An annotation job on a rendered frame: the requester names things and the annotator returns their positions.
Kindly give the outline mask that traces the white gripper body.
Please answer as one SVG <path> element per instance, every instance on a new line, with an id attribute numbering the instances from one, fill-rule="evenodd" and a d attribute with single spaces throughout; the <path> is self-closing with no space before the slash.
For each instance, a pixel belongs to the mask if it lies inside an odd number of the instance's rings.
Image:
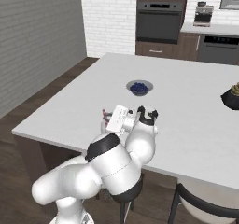
<path id="1" fill-rule="evenodd" d="M 117 105 L 113 111 L 110 121 L 107 124 L 106 129 L 111 133 L 120 133 L 128 111 L 128 108 Z"/>

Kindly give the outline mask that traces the brown island counter base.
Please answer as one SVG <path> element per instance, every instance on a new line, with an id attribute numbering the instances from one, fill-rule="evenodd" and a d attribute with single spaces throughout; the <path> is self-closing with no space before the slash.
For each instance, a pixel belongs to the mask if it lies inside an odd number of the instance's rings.
<path id="1" fill-rule="evenodd" d="M 14 135 L 14 140 L 32 183 L 63 162 L 81 155 L 79 151 L 56 147 L 17 135 Z"/>

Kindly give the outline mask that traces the blueberries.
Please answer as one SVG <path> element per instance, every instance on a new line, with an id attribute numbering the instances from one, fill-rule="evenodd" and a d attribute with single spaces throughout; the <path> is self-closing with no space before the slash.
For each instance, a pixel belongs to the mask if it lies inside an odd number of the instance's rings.
<path id="1" fill-rule="evenodd" d="M 148 87 L 144 83 L 135 82 L 131 87 L 130 91 L 137 94 L 148 92 Z"/>

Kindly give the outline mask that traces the grey bowl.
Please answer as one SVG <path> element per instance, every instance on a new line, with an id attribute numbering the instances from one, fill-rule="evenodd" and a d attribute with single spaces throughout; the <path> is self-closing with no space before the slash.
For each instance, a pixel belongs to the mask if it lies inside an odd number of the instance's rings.
<path id="1" fill-rule="evenodd" d="M 133 95 L 135 95 L 135 96 L 144 96 L 144 95 L 148 94 L 150 91 L 153 90 L 153 85 L 152 85 L 149 81 L 146 81 L 146 80 L 132 80 L 132 81 L 129 81 L 129 82 L 126 84 L 126 89 L 130 91 L 130 87 L 131 87 L 135 82 L 144 83 L 144 84 L 148 87 L 148 92 L 142 93 L 142 94 L 133 93 L 133 92 L 131 91 L 131 93 L 132 93 Z"/>

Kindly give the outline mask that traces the brown lower cupboard run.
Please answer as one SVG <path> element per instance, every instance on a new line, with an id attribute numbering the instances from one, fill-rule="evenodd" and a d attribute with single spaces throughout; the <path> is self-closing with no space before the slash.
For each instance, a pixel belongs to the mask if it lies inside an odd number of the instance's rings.
<path id="1" fill-rule="evenodd" d="M 176 44 L 135 43 L 135 54 L 149 57 L 196 61 L 201 35 L 194 33 L 180 33 Z"/>

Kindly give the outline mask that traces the black pot with tan contents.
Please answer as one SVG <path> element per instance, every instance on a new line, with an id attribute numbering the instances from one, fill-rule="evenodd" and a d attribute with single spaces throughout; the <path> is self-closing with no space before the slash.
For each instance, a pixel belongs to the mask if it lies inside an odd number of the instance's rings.
<path id="1" fill-rule="evenodd" d="M 231 110 L 239 110 L 239 82 L 224 92 L 221 95 L 221 100 Z"/>

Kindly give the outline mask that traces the dark grey dishwasher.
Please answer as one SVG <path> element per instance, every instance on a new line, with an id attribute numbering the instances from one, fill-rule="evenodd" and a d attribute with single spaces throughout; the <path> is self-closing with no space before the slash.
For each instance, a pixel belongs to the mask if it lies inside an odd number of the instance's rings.
<path id="1" fill-rule="evenodd" d="M 236 65 L 239 60 L 239 37 L 201 35 L 198 62 Z"/>

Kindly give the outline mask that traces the silver coffee machine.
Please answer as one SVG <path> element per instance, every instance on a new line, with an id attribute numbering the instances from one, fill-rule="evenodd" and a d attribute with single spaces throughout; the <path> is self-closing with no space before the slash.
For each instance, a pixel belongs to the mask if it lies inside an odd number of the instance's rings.
<path id="1" fill-rule="evenodd" d="M 195 17 L 194 17 L 193 25 L 209 27 L 213 11 L 214 11 L 213 6 L 209 6 L 204 1 L 198 2 L 197 7 L 195 9 Z"/>

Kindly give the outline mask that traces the black wall oven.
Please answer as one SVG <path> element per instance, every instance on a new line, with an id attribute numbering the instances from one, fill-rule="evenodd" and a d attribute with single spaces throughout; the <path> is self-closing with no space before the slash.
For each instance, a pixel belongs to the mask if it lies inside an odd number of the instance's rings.
<path id="1" fill-rule="evenodd" d="M 183 4 L 139 2 L 136 12 L 136 40 L 176 44 L 181 27 Z"/>

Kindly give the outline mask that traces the white chair with black frame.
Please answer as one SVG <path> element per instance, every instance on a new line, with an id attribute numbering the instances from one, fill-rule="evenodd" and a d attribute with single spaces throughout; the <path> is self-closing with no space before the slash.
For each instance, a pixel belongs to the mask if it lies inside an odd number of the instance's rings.
<path id="1" fill-rule="evenodd" d="M 179 177 L 168 224 L 174 224 L 176 209 L 180 204 L 204 224 L 239 224 L 239 190 Z"/>

